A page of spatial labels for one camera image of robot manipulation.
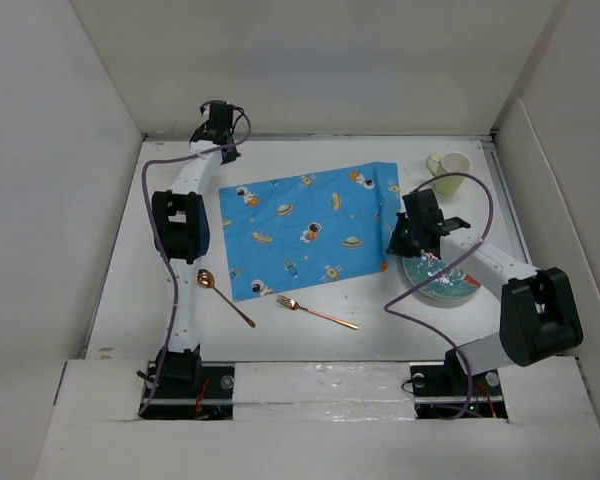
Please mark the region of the blue space-print cloth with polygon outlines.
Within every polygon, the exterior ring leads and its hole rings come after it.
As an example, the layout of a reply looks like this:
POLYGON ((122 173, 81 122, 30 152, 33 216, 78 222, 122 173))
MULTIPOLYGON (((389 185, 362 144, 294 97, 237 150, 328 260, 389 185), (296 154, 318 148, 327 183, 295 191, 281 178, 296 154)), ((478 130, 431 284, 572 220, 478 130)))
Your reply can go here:
POLYGON ((220 189, 232 297, 244 301, 386 270, 398 167, 358 166, 220 189))

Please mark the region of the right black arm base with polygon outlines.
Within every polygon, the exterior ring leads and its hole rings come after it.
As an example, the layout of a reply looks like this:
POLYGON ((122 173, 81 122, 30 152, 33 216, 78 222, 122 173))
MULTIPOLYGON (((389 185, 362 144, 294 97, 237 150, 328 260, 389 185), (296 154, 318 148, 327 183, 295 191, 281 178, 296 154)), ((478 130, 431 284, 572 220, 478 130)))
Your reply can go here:
POLYGON ((414 400, 418 420, 508 419, 497 370, 472 376, 469 383, 462 361, 445 354, 441 361, 414 362, 402 390, 414 400))

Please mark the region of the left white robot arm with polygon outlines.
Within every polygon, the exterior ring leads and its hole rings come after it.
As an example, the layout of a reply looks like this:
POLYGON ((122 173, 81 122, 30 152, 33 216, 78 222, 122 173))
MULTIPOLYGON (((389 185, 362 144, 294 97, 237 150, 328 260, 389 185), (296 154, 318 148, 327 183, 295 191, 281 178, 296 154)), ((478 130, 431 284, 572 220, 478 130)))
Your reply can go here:
POLYGON ((203 373, 197 367, 200 335, 192 314, 195 295, 191 287, 210 245, 203 195, 220 166, 240 156, 237 146, 243 141, 234 139, 234 116, 243 112, 223 100, 204 102, 200 106, 203 122, 190 138, 189 153, 168 160, 150 160, 142 168, 142 193, 154 244, 167 268, 173 291, 154 381, 167 377, 170 387, 185 397, 196 394, 203 382, 203 373), (183 167, 173 183, 164 191, 150 193, 149 168, 176 163, 183 167))

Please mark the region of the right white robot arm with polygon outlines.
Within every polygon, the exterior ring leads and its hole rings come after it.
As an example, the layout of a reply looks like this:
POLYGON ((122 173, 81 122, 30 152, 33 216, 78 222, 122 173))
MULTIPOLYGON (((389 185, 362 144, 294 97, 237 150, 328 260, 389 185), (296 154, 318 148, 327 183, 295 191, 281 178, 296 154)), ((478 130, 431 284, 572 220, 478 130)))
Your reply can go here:
POLYGON ((500 303, 496 332, 446 352, 442 381, 448 390, 466 393, 479 374, 509 365, 527 367, 582 344, 584 333, 564 271, 518 261, 474 236, 468 222, 443 215, 430 189, 411 192, 403 202, 387 252, 413 264, 407 274, 413 288, 432 287, 442 296, 473 283, 500 303))

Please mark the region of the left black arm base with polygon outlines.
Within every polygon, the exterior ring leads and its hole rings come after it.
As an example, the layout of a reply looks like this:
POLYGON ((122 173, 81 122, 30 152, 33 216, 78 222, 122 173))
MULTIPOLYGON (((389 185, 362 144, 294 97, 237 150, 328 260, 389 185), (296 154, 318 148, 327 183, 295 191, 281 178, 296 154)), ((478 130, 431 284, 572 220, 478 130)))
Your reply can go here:
POLYGON ((136 375, 144 382, 139 417, 144 420, 224 421, 233 418, 235 365, 232 363, 203 363, 197 384, 184 380, 163 380, 158 385, 148 407, 153 363, 146 372, 136 375))

